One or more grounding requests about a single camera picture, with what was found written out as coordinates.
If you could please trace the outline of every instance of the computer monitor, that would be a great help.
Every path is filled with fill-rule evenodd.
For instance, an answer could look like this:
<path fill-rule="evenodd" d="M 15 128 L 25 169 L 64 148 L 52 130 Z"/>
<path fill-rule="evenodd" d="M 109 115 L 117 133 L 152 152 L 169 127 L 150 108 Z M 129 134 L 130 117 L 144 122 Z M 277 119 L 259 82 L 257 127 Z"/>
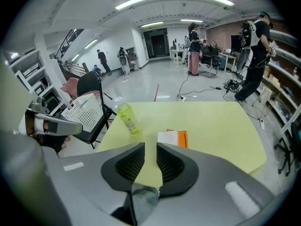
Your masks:
<path fill-rule="evenodd" d="M 240 52 L 240 35 L 231 35 L 231 51 Z"/>

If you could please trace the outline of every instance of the yellow-green bottle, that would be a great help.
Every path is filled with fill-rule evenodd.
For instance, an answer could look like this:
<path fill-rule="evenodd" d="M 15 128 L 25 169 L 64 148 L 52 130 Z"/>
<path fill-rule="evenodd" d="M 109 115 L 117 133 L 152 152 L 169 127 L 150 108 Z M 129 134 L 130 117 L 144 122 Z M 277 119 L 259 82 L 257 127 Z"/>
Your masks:
<path fill-rule="evenodd" d="M 117 115 L 124 122 L 130 133 L 132 135 L 139 134 L 140 130 L 138 128 L 138 122 L 132 107 L 129 104 L 124 103 L 122 97 L 117 97 L 115 103 L 117 105 Z"/>

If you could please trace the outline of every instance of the yellow table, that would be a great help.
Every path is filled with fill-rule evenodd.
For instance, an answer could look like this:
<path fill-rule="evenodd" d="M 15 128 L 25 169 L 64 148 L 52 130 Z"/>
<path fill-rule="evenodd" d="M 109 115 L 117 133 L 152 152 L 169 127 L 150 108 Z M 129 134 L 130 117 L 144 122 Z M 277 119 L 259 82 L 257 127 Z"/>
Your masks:
<path fill-rule="evenodd" d="M 222 157 L 252 173 L 266 161 L 266 154 L 255 127 L 237 102 L 147 102 L 129 103 L 143 130 L 131 136 L 120 118 L 111 124 L 98 147 L 110 150 L 145 142 L 145 163 L 136 182 L 162 186 L 156 163 L 159 131 L 186 130 L 189 149 Z"/>

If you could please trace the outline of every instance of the white basket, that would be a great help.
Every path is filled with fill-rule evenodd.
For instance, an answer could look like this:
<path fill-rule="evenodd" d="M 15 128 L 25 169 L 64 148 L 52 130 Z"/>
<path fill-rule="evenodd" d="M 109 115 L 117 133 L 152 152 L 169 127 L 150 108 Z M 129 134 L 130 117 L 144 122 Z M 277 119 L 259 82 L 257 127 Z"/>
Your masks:
<path fill-rule="evenodd" d="M 67 107 L 62 116 L 83 125 L 83 130 L 91 132 L 103 116 L 103 110 L 94 94 L 80 96 Z"/>

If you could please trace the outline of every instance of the woman in pink pants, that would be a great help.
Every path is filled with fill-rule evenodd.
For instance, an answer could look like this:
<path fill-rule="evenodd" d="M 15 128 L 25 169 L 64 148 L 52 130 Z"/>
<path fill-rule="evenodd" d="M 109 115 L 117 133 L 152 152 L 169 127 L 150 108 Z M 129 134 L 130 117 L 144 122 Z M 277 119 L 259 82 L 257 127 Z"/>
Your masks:
<path fill-rule="evenodd" d="M 200 51 L 200 40 L 196 30 L 198 26 L 196 23 L 191 23 L 188 26 L 189 40 L 191 41 L 189 52 L 191 53 L 189 72 L 193 76 L 198 76 L 198 62 L 199 62 L 199 51 Z"/>

